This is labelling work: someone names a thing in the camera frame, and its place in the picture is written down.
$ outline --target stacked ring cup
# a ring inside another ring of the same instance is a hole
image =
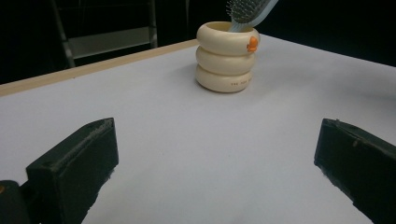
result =
[[[241,33],[228,30],[231,23],[212,21],[197,32],[199,47],[195,78],[205,88],[219,92],[241,91],[251,80],[250,69],[260,43],[259,33],[251,27]]]

